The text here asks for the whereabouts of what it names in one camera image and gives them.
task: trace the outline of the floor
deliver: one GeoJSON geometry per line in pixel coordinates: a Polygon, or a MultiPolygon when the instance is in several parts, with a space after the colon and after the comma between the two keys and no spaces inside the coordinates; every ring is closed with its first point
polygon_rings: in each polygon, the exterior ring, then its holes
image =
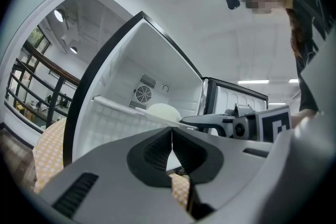
{"type": "Polygon", "coordinates": [[[32,150],[5,129],[0,130],[0,147],[2,157],[16,184],[33,190],[36,173],[32,150]]]}

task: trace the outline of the black refrigerator trim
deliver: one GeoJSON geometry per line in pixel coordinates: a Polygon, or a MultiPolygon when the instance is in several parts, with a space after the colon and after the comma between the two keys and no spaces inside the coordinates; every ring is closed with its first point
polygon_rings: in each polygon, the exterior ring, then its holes
{"type": "Polygon", "coordinates": [[[244,94],[247,94],[249,96],[252,97],[256,97],[259,99],[262,99],[264,101],[266,101],[266,109],[268,109],[268,96],[264,95],[262,93],[244,88],[242,86],[233,84],[233,83],[229,83],[226,81],[222,81],[222,80],[218,80],[218,79],[214,79],[214,78],[208,78],[205,77],[204,79],[208,79],[208,92],[207,92],[207,96],[206,96],[206,101],[205,101],[205,109],[204,109],[204,114],[213,114],[214,113],[214,105],[215,105],[215,97],[216,97],[216,87],[223,87],[226,89],[230,89],[233,91],[237,91],[237,92],[241,92],[244,94]]]}
{"type": "Polygon", "coordinates": [[[78,115],[82,107],[85,96],[95,78],[101,65],[105,62],[108,55],[115,48],[115,46],[121,41],[121,39],[142,19],[145,19],[150,25],[152,25],[168,42],[177,50],[177,52],[187,61],[187,63],[193,68],[197,75],[201,78],[200,72],[191,63],[185,53],[179,48],[179,46],[170,38],[170,36],[158,26],[148,15],[144,12],[139,12],[130,20],[128,20],[123,26],[121,26],[117,32],[103,45],[98,51],[94,59],[86,69],[80,83],[73,95],[72,103],[69,109],[67,122],[64,130],[63,138],[63,166],[67,166],[72,163],[72,147],[73,139],[76,130],[76,124],[78,115]]]}

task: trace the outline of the refrigerator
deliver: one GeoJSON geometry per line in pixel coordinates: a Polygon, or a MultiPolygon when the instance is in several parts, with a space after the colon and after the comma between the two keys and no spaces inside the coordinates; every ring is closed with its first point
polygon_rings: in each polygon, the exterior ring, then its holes
{"type": "MultiPolygon", "coordinates": [[[[182,118],[223,114],[235,104],[268,109],[266,95],[202,77],[164,30],[140,12],[98,51],[77,87],[64,133],[64,166],[102,144],[167,127],[135,109],[155,103],[173,106],[182,118]]],[[[215,129],[200,131],[217,135],[215,129]]],[[[167,170],[178,165],[172,155],[167,170]]]]}

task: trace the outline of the dark hair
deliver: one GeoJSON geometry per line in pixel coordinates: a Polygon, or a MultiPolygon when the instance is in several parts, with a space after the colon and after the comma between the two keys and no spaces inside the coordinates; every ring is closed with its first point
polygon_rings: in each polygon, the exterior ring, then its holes
{"type": "MultiPolygon", "coordinates": [[[[257,9],[258,3],[253,3],[251,0],[243,0],[246,4],[247,8],[250,9],[257,9]]],[[[296,59],[301,58],[300,54],[300,48],[302,47],[304,43],[304,34],[302,31],[301,24],[297,20],[297,17],[295,15],[295,11],[293,9],[286,8],[286,12],[289,17],[289,23],[291,27],[291,37],[290,37],[290,44],[294,52],[294,56],[296,59]]]]}

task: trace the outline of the checkered cloth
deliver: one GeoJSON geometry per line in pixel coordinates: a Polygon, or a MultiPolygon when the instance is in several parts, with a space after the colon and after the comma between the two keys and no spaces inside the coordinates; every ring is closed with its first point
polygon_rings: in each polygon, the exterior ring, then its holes
{"type": "MultiPolygon", "coordinates": [[[[55,122],[41,135],[33,149],[36,178],[34,192],[39,193],[44,186],[63,170],[63,136],[66,119],[55,122]]],[[[186,209],[189,195],[189,179],[177,174],[172,178],[172,196],[186,209]]]]}

